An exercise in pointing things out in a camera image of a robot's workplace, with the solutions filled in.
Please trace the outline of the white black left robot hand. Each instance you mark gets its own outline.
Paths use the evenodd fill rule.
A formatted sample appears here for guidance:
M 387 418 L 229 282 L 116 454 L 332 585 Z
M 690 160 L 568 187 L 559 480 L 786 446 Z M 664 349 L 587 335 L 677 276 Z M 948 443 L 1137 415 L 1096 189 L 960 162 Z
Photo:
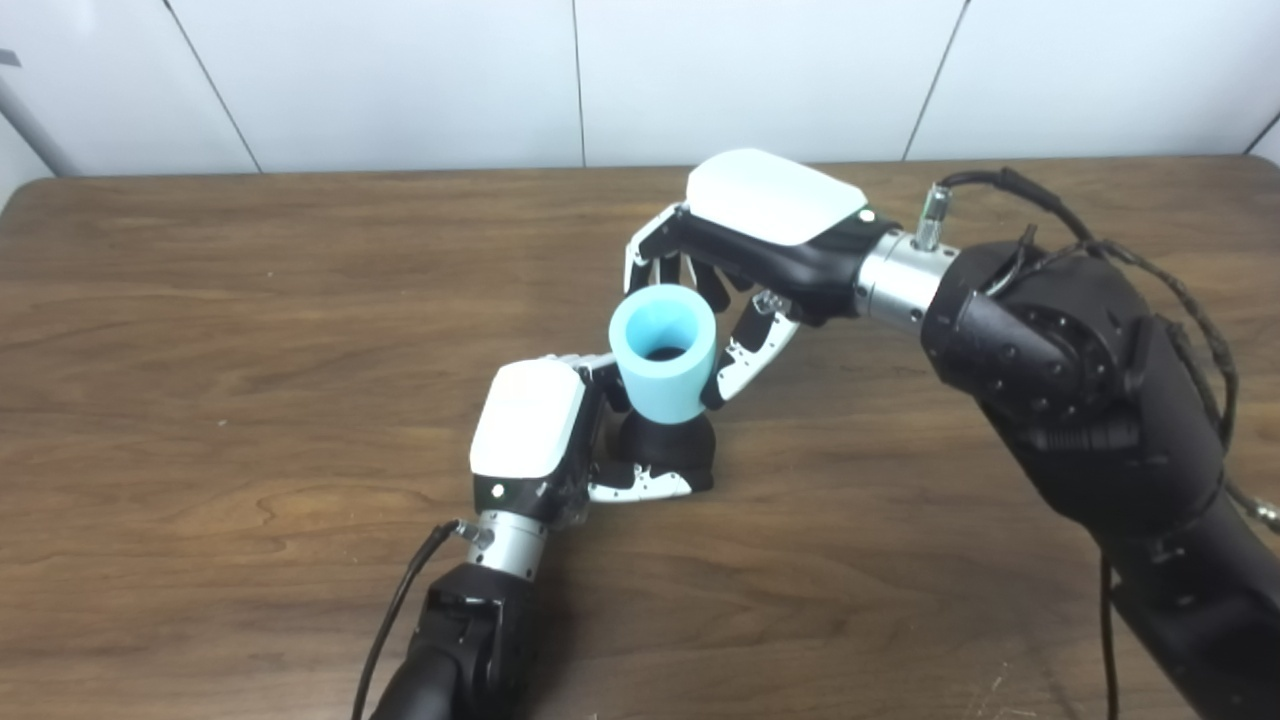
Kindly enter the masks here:
M 468 452 L 474 507 L 554 530 L 591 503 L 708 492 L 717 439 L 704 414 L 676 424 L 641 414 L 611 355 L 548 355 L 502 366 Z

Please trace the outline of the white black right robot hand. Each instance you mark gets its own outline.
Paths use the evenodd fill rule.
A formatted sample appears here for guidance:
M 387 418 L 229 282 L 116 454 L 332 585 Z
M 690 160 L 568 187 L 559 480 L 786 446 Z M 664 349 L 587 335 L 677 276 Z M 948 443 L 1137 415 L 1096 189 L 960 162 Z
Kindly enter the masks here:
M 758 149 L 695 167 L 682 200 L 652 218 L 623 254 L 623 292 L 689 273 L 713 313 L 742 311 L 701 386 L 717 410 L 771 365 L 803 325 L 864 314 L 858 279 L 897 229 L 860 188 Z

